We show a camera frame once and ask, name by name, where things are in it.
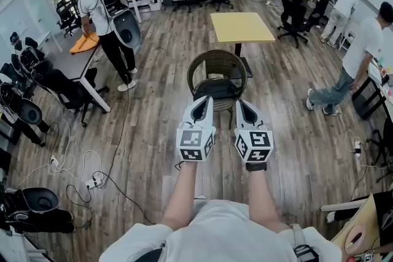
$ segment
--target white t-shirt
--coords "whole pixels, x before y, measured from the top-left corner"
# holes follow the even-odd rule
[[[78,8],[81,17],[90,14],[98,36],[112,32],[111,25],[108,24],[103,0],[78,0]]]
[[[279,234],[249,219],[248,206],[224,200],[196,200],[188,227],[136,224],[99,258],[99,262],[134,262],[164,244],[160,262],[297,262],[291,229]],[[303,230],[320,262],[341,261],[341,250],[314,228]]]
[[[358,3],[358,0],[337,0],[334,8],[349,18],[351,16],[351,9]]]
[[[381,25],[376,18],[364,19],[343,59],[345,71],[355,79],[366,52],[379,58],[382,46],[383,35]]]

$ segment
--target orange cloth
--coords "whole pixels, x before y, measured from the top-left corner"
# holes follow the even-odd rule
[[[99,44],[99,37],[97,33],[90,33],[87,37],[83,36],[78,39],[69,52],[73,55],[76,53],[86,52]]]

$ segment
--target person wearing white shirt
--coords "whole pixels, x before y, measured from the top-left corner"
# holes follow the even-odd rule
[[[123,84],[119,85],[119,91],[127,91],[136,86],[136,82],[131,78],[131,74],[137,73],[135,67],[135,57],[132,48],[128,48],[117,38],[115,31],[112,29],[107,16],[103,0],[79,0],[78,9],[82,22],[82,31],[85,36],[90,33],[89,16],[93,20],[96,27],[96,33],[99,37],[104,53],[107,55],[109,61],[114,65],[117,73],[123,80]],[[124,53],[127,67],[122,58]]]
[[[267,184],[267,163],[246,164],[248,206],[203,196],[194,200],[197,167],[194,161],[181,164],[159,224],[135,224],[99,262],[297,262],[295,230],[305,237],[308,258],[316,253],[320,262],[341,261],[341,250],[315,228],[292,229],[281,221]]]
[[[333,28],[336,27],[336,30],[327,43],[327,45],[331,47],[336,47],[338,36],[340,36],[351,14],[353,14],[355,11],[355,6],[358,3],[358,0],[337,0],[333,7],[332,13],[330,14],[329,22],[327,23],[327,26],[320,37],[322,43],[325,42],[326,38],[328,38],[332,33]]]
[[[351,46],[343,59],[340,78],[334,87],[307,91],[306,107],[313,110],[315,105],[323,105],[326,115],[338,115],[336,106],[344,100],[347,93],[356,91],[373,57],[379,58],[383,46],[384,28],[393,23],[393,7],[383,2],[376,18],[366,18],[360,24]]]

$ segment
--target wristwatch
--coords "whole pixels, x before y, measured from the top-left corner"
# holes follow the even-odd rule
[[[248,171],[266,171],[268,166],[266,163],[246,163],[246,169]]]

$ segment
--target wooden floor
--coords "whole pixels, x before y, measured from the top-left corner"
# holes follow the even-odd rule
[[[233,0],[233,11],[257,12],[271,32],[277,34],[281,11],[267,7],[265,1]],[[222,6],[221,12],[228,10]],[[82,172],[82,157],[87,150],[96,151],[101,156],[103,170],[109,170],[125,119],[111,176],[154,222],[160,221],[177,176],[173,167],[179,161],[175,149],[176,128],[184,109],[192,102],[186,77],[188,66],[194,57],[207,50],[221,48],[233,52],[235,49],[234,45],[217,42],[210,17],[213,12],[213,6],[195,6],[192,13],[187,13],[186,8],[177,12],[163,8],[143,14],[143,45],[136,56],[138,85],[130,90],[128,110],[127,93],[117,91],[120,78],[103,55],[100,63],[109,70],[106,83],[111,89],[105,99],[111,112],[103,115],[92,107],[87,115],[87,128],[81,126],[79,115],[68,113],[65,118],[71,126],[68,153],[75,154],[72,172],[76,177]],[[339,226],[327,226],[319,208],[349,201],[364,172],[353,154],[346,150],[346,131],[352,130],[365,143],[374,128],[382,129],[386,114],[381,107],[369,121],[362,121],[349,96],[339,106],[342,114],[338,117],[326,117],[320,107],[314,112],[306,109],[307,89],[335,83],[341,71],[343,54],[321,44],[319,35],[320,31],[313,29],[308,45],[301,43],[299,49],[288,37],[274,44],[243,45],[242,54],[254,73],[243,98],[265,113],[265,122],[273,130],[275,150],[268,162],[267,174],[283,220],[304,227],[315,226],[323,235],[332,237]],[[59,123],[60,135],[55,142],[56,128],[53,127],[44,148],[21,137],[10,170],[13,186],[33,169],[47,163],[51,152],[62,161],[68,143],[68,127],[61,117],[60,103],[43,90],[37,90],[34,100],[41,106],[46,122]],[[247,173],[232,144],[234,126],[228,130],[229,113],[215,113],[214,119],[216,145],[207,162],[199,165],[195,194],[204,194],[209,199],[247,202]],[[374,148],[367,152],[368,163],[372,155],[375,156]],[[99,160],[94,153],[88,153],[86,163],[80,181],[66,172],[56,177],[48,175],[43,168],[31,175],[22,187],[52,189],[60,197],[61,208],[73,212],[76,225],[82,226],[90,214],[82,207],[73,206],[66,198],[65,189],[71,183],[82,197],[88,198],[84,182],[99,169]],[[370,168],[354,196],[386,189],[390,179],[375,183],[382,173]],[[80,202],[73,191],[70,190],[69,195],[74,202]],[[48,250],[57,262],[97,261],[111,243],[135,223],[144,221],[139,209],[110,182],[104,190],[92,190],[89,206],[94,211],[90,229],[79,229],[69,235],[33,235],[33,241]]]

